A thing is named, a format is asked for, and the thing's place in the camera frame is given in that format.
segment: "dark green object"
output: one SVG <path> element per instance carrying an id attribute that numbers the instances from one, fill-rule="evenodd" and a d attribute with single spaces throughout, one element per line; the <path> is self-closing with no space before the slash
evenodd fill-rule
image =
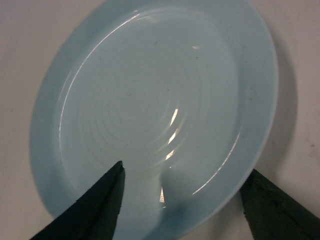
<path id="1" fill-rule="evenodd" d="M 240 193 L 255 240 L 320 240 L 320 219 L 258 171 Z"/>
<path id="2" fill-rule="evenodd" d="M 31 240 L 111 240 L 124 186 L 125 169 L 119 161 Z"/>

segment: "ceramic plate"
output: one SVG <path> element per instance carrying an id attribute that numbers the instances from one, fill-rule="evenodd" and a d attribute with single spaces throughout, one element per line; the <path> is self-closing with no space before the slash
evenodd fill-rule
<path id="1" fill-rule="evenodd" d="M 57 217 L 117 161 L 115 240 L 169 240 L 221 209 L 264 146 L 277 99 L 270 34 L 245 0 L 108 0 L 58 51 L 30 131 Z"/>

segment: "light blue plate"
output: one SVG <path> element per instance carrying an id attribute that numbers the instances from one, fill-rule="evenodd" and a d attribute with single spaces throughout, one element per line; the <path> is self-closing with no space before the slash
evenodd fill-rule
<path id="1" fill-rule="evenodd" d="M 115 240 L 169 240 L 253 169 L 277 99 L 275 50 L 245 0 L 108 0 L 53 60 L 31 125 L 34 180 L 61 214 L 117 161 Z"/>

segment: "plate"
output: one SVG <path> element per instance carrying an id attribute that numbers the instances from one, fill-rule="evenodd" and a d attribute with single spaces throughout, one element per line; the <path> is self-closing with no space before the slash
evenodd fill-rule
<path id="1" fill-rule="evenodd" d="M 172 239 L 219 211 L 273 121 L 272 39 L 245 0 L 108 0 L 58 51 L 30 130 L 37 191 L 57 217 L 117 161 L 114 239 Z"/>

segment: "white background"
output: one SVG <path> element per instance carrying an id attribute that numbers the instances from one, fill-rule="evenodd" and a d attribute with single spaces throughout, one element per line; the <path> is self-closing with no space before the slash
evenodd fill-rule
<path id="1" fill-rule="evenodd" d="M 0 1 L 0 239 L 24 240 L 51 220 L 35 198 L 29 129 L 37 91 L 56 52 L 103 0 Z M 272 34 L 279 97 L 256 166 L 320 218 L 320 0 L 251 0 Z M 250 240 L 237 194 L 181 240 Z"/>

